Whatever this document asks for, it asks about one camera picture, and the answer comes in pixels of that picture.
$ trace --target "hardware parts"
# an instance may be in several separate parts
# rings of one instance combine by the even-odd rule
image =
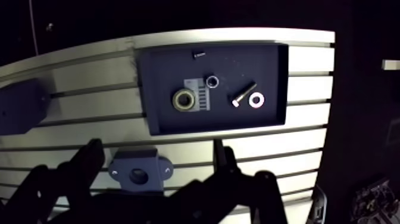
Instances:
[[[202,56],[205,56],[205,52],[204,52],[204,51],[194,52],[194,53],[193,53],[193,58],[194,58],[194,59],[199,58],[199,57],[202,57]]]
[[[210,89],[215,89],[220,84],[220,79],[217,76],[208,76],[205,79],[205,85]]]
[[[172,97],[172,104],[176,110],[188,111],[195,105],[195,94],[189,89],[181,89]]]
[[[254,92],[249,97],[249,105],[254,109],[260,108],[264,104],[264,102],[264,95],[259,92]]]
[[[244,92],[239,94],[237,97],[235,97],[232,101],[232,104],[234,107],[239,106],[239,102],[246,96],[248,95],[255,87],[257,86],[257,83],[253,83],[249,88],[247,88]]]

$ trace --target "black panel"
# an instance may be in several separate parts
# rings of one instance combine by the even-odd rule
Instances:
[[[0,27],[0,66],[35,56],[28,0],[1,0]]]
[[[194,49],[206,55],[192,58]],[[138,58],[143,83],[143,101],[150,133],[165,135],[283,125],[288,89],[287,45],[265,43],[201,44],[149,48]],[[173,107],[175,92],[185,79],[202,79],[214,74],[220,80],[210,89],[210,110],[181,112]],[[247,95],[235,108],[232,99],[248,85],[257,87],[265,103],[257,109]]]

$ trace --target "dark background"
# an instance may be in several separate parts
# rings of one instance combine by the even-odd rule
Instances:
[[[290,27],[336,32],[332,107],[318,184],[328,196],[327,224],[349,222],[353,188],[386,175],[400,190],[400,150],[385,146],[400,117],[399,1],[84,1],[32,0],[40,54],[143,33],[212,27]],[[0,2],[0,65],[35,56],[28,0]],[[51,32],[46,26],[53,23]]]

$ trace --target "small washer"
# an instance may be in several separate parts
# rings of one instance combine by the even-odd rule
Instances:
[[[205,85],[210,89],[216,88],[220,84],[220,80],[216,76],[208,76],[205,79]]]
[[[182,104],[179,101],[180,97],[186,97],[187,103]],[[188,111],[195,105],[195,93],[189,89],[181,89],[172,97],[172,104],[176,110]]]
[[[254,109],[260,108],[264,104],[264,101],[264,95],[259,92],[254,92],[249,97],[249,105]]]

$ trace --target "brass bearing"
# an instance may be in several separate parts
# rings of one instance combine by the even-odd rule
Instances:
[[[180,101],[181,97],[186,97],[186,102]],[[188,111],[195,105],[195,93],[189,89],[181,89],[177,91],[172,97],[172,104],[174,108],[179,111]]]

